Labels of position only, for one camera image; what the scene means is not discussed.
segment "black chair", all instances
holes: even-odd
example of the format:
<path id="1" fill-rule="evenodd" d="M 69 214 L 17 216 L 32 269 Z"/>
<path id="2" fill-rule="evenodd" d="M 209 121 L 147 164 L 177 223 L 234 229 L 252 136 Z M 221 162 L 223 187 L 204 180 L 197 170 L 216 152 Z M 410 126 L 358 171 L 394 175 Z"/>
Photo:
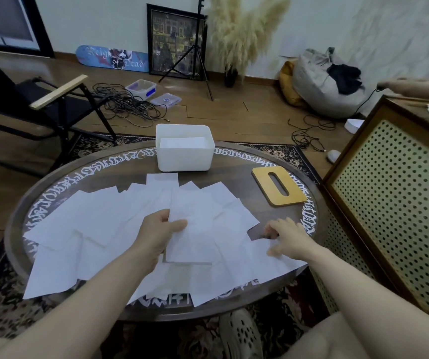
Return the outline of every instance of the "black chair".
<path id="1" fill-rule="evenodd" d="M 116 134 L 100 110 L 100 106 L 110 97 L 97 97 L 92 95 L 83 84 L 86 78 L 88 77 L 81 75 L 59 88 L 40 77 L 15 84 L 0 69 L 0 114 L 48 127 L 52 129 L 53 132 L 45 135 L 33 135 L 1 124 L 0 131 L 35 141 L 58 136 L 62 145 L 62 152 L 57 157 L 49 172 L 58 168 L 65 162 L 68 154 L 81 135 L 96 137 L 100 140 L 110 141 L 116 144 Z M 56 89 L 47 90 L 40 87 L 37 83 L 44 83 Z M 74 93 L 73 90 L 76 89 L 80 89 L 83 94 Z M 81 96 L 85 99 L 67 96 L 68 94 Z M 93 111 L 100 117 L 110 137 L 74 127 L 77 122 Z M 69 138 L 69 132 L 73 132 L 71 138 Z M 0 165 L 38 177 L 44 176 L 44 174 L 40 172 L 19 167 L 2 160 L 0 160 Z"/>

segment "blue skateboard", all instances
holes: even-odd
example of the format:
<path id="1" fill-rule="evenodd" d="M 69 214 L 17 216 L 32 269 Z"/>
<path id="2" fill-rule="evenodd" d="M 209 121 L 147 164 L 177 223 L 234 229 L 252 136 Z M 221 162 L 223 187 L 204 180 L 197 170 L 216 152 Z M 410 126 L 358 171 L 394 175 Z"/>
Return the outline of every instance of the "blue skateboard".
<path id="1" fill-rule="evenodd" d="M 102 46 L 80 45 L 75 55 L 78 61 L 85 66 L 148 72 L 147 53 L 104 48 Z"/>

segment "tripod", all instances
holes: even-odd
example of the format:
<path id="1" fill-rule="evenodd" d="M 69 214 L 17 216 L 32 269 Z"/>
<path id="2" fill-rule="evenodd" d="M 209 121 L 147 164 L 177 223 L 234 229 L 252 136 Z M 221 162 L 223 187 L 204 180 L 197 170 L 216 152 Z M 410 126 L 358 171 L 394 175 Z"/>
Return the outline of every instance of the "tripod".
<path id="1" fill-rule="evenodd" d="M 200 28 L 200 20 L 202 19 L 201 17 L 201 9 L 203 6 L 202 3 L 204 2 L 204 0 L 198 0 L 198 14 L 196 16 L 196 37 L 194 39 L 194 45 L 192 45 L 186 52 L 185 54 L 182 55 L 182 57 L 175 63 L 174 66 L 172 66 L 170 68 L 169 71 L 167 71 L 163 77 L 161 77 L 161 79 L 158 81 L 158 83 L 160 83 L 163 79 L 165 79 L 165 77 L 170 74 L 172 71 L 175 71 L 179 74 L 183 74 L 184 76 L 186 76 L 186 74 L 180 72 L 179 70 L 176 69 L 176 66 L 184 59 L 186 58 L 186 56 L 191 53 L 191 51 L 194 50 L 194 58 L 193 58 L 193 70 L 191 72 L 191 75 L 188 74 L 188 77 L 192 80 L 197 79 L 197 77 L 195 76 L 195 71 L 196 71 L 196 59 L 199 58 L 200 59 L 200 65 L 201 65 L 201 70 L 203 71 L 203 76 L 205 77 L 205 81 L 206 81 L 206 86 L 208 87 L 208 92 L 210 93 L 210 97 L 211 100 L 213 101 L 213 95 L 211 93 L 211 88 L 210 88 L 210 84 L 208 82 L 208 75 L 206 73 L 206 68 L 205 65 L 203 63 L 203 60 L 201 58 L 201 48 L 198 45 L 198 35 L 199 35 L 199 28 Z"/>

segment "picture frame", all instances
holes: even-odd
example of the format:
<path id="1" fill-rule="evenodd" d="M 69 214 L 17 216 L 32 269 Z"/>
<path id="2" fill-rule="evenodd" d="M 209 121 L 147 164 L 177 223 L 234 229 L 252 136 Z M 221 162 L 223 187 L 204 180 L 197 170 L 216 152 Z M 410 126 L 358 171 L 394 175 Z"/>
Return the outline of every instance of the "picture frame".
<path id="1" fill-rule="evenodd" d="M 176 10 L 169 7 L 146 4 L 146 25 L 148 36 L 148 72 L 164 75 L 195 43 L 198 15 L 194 12 Z M 206 16 L 201 15 L 198 30 L 198 45 L 201 59 L 205 62 L 207 25 Z M 177 78 L 193 77 L 192 50 L 168 76 Z M 196 63 L 195 78 L 201 79 L 200 63 Z"/>

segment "rug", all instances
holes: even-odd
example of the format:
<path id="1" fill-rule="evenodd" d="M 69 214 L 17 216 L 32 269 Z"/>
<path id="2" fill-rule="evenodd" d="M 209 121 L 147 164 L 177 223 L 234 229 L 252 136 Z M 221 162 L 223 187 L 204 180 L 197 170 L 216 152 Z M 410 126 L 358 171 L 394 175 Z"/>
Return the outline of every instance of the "rug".
<path id="1" fill-rule="evenodd" d="M 129 144 L 152 139 L 118 135 L 117 142 Z M 241 144 L 289 162 L 316 184 L 321 181 L 297 146 Z M 111 146 L 111 143 L 83 136 L 74 146 L 69 161 Z M 0 244 L 0 338 L 14 338 L 53 309 L 43 298 L 22 300 L 24 289 L 8 262 L 3 244 Z M 288 286 L 246 307 L 258 325 L 265 358 L 281 356 L 309 327 L 325 317 L 324 308 L 314 305 L 319 302 L 319 292 L 306 269 Z M 117 322 L 101 349 L 104 358 L 115 359 L 225 357 L 219 338 L 218 317 L 170 323 Z"/>

